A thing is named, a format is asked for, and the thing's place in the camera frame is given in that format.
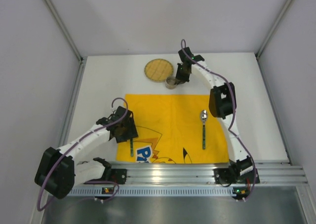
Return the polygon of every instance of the silver spoon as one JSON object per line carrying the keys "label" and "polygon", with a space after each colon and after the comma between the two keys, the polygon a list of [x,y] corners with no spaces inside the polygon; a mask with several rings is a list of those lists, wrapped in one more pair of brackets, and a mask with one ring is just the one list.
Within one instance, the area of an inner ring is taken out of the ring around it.
{"label": "silver spoon", "polygon": [[206,110],[202,110],[201,114],[199,115],[201,118],[201,121],[203,123],[203,140],[202,140],[202,148],[203,150],[205,150],[205,122],[207,121],[207,111]]}

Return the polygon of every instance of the yellow towel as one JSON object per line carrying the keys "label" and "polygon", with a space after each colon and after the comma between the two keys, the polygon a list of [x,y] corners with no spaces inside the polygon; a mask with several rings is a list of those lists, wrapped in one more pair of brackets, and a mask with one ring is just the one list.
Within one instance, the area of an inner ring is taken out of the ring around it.
{"label": "yellow towel", "polygon": [[[138,138],[119,143],[117,161],[155,163],[219,163],[229,156],[224,132],[208,110],[207,95],[126,95]],[[200,112],[208,111],[206,149],[202,149]]]}

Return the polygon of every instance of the gray wall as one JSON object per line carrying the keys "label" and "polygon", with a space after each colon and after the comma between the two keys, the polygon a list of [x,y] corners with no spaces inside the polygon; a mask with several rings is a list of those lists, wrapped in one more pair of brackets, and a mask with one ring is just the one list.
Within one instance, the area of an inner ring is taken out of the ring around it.
{"label": "gray wall", "polygon": [[78,62],[42,0],[0,0],[0,222],[28,222]]}
{"label": "gray wall", "polygon": [[255,52],[285,0],[52,0],[83,56]]}
{"label": "gray wall", "polygon": [[316,197],[316,1],[296,0],[261,58],[294,161]]}

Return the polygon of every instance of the spoon handle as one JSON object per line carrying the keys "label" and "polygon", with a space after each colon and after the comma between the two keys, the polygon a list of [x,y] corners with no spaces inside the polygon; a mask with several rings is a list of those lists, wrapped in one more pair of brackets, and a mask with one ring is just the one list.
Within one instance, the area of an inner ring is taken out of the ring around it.
{"label": "spoon handle", "polygon": [[203,140],[202,140],[202,148],[205,150],[205,124],[203,125]]}

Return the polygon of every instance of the white tabletop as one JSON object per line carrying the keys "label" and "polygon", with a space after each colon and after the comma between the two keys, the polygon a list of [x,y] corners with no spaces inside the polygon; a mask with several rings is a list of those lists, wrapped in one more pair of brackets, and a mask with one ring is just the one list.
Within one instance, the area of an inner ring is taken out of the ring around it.
{"label": "white tabletop", "polygon": [[[253,53],[201,54],[211,70],[233,82],[237,98],[237,125],[244,144],[256,161],[288,161],[270,101]],[[170,61],[177,70],[178,54],[89,56],[81,82],[68,141],[88,130],[99,118],[110,115],[111,102],[125,94],[206,94],[209,91],[193,75],[190,82],[169,90],[144,74],[152,59]],[[101,146],[96,156],[114,161],[114,140]]]}

